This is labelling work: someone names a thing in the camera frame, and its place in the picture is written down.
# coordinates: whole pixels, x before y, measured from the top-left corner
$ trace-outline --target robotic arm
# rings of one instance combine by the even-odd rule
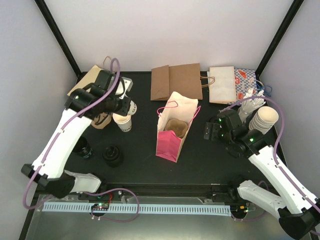
[[[21,169],[23,174],[31,178],[36,169],[41,166],[34,181],[57,198],[63,198],[74,192],[94,193],[101,184],[101,180],[93,174],[70,172],[64,168],[78,139],[95,117],[101,113],[116,113],[122,116],[128,114],[132,104],[126,92],[131,90],[132,80],[125,77],[119,78],[114,90],[103,101],[74,118],[63,130],[62,126],[76,113],[97,101],[110,90],[115,77],[114,73],[101,70],[94,83],[74,90],[65,103],[65,110],[56,130],[40,156],[32,164],[23,165]],[[42,163],[49,146],[51,150],[45,162]]]
[[[277,218],[284,231],[294,239],[302,238],[320,223],[320,213],[306,198],[317,207],[320,207],[319,199],[297,180],[278,156],[277,161],[274,160],[274,148],[266,144],[264,135],[256,129],[248,131],[235,110],[220,112],[214,122],[207,122],[205,129],[206,139],[222,140],[227,143],[226,150],[232,156],[248,158],[280,195],[246,180],[237,187],[242,199],[260,206]],[[288,177],[307,197],[301,195]]]

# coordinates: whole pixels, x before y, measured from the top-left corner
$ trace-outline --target white wall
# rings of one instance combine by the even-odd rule
[[[76,76],[33,0],[1,3],[0,36],[0,238],[16,240],[27,214],[21,167],[45,147]]]
[[[256,69],[292,0],[46,0],[82,71],[200,63]]]
[[[261,75],[283,108],[281,140],[296,177],[320,197],[320,1],[305,0]]]

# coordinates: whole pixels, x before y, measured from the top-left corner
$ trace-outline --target metal floor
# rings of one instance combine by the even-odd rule
[[[181,204],[201,204],[198,199]],[[162,198],[157,203],[168,202]],[[261,209],[248,213],[253,218]],[[125,220],[128,214],[109,213],[108,217]],[[92,220],[88,213],[35,211],[27,240],[291,240],[278,221],[267,214],[255,222],[233,221],[215,215],[140,214],[129,223]]]

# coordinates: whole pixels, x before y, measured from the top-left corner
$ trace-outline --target black container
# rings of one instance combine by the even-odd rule
[[[122,153],[120,152],[120,149],[117,146],[108,146],[104,152],[103,152],[103,158],[110,167],[115,168],[120,166],[124,158],[122,156]]]
[[[75,144],[73,154],[76,154],[84,159],[89,159],[93,155],[93,151],[84,136],[81,136],[78,142]]]

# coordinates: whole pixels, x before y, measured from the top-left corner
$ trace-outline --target black table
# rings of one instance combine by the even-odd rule
[[[112,121],[105,129],[90,126],[83,135],[88,139],[94,156],[82,159],[71,155],[65,169],[78,173],[96,173],[108,183],[153,184],[153,185],[225,185],[238,175],[254,182],[265,180],[263,174],[244,157],[233,158],[221,143],[204,140],[205,123],[226,107],[209,103],[209,90],[203,88],[201,110],[194,119],[181,150],[177,163],[156,156],[157,109],[165,101],[150,101],[151,73],[122,73],[134,82],[128,94],[137,105],[137,113],[132,116],[132,129],[122,132]],[[272,131],[266,135],[267,142],[273,143]],[[121,166],[109,167],[103,157],[108,145],[118,146],[124,155]]]

